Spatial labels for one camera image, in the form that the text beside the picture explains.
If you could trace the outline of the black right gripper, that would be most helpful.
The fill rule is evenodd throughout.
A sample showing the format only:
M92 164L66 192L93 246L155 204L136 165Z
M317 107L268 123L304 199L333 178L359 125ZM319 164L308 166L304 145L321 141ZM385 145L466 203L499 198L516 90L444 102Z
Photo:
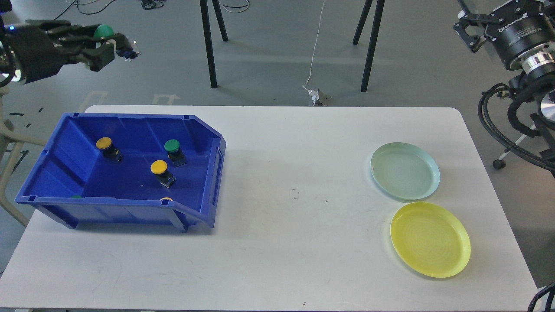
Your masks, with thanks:
M554 26L539 0L509 0L490 15L460 11L459 20L453 30L468 50L476 53L487 42L492 43L507 70L520 69L524 54L543 49L555 39ZM468 33L470 26L476 26L478 34Z

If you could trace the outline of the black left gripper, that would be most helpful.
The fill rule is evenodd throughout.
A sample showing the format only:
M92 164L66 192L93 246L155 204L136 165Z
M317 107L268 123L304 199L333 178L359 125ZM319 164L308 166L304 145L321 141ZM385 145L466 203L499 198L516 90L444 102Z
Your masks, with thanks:
M68 20L28 19L28 24L9 26L9 48L15 57L13 82L22 84L58 74L65 65L82 63L98 72L115 59L115 46L124 43L124 35L107 24L82 26ZM54 42L65 44L65 56Z

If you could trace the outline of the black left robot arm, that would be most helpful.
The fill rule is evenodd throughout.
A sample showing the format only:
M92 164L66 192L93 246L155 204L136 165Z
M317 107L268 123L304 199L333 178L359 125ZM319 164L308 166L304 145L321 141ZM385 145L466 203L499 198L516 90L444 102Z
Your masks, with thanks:
M68 20L26 20L1 26L1 85L57 75L82 63L98 72L115 57L136 59L136 43L106 24L81 26Z

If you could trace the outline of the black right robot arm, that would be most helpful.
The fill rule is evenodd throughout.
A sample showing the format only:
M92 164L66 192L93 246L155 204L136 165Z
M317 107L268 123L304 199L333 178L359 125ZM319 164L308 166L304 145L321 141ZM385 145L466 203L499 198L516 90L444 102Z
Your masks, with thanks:
M471 52L489 43L502 65L519 71L508 83L484 91L478 102L480 123L504 153L492 165L505 167L505 156L519 158L551 173L554 164L554 2L508 0L488 14L472 13L460 0L461 10L453 29ZM494 124L488 102L494 95L509 98L507 119L521 134L511 140Z

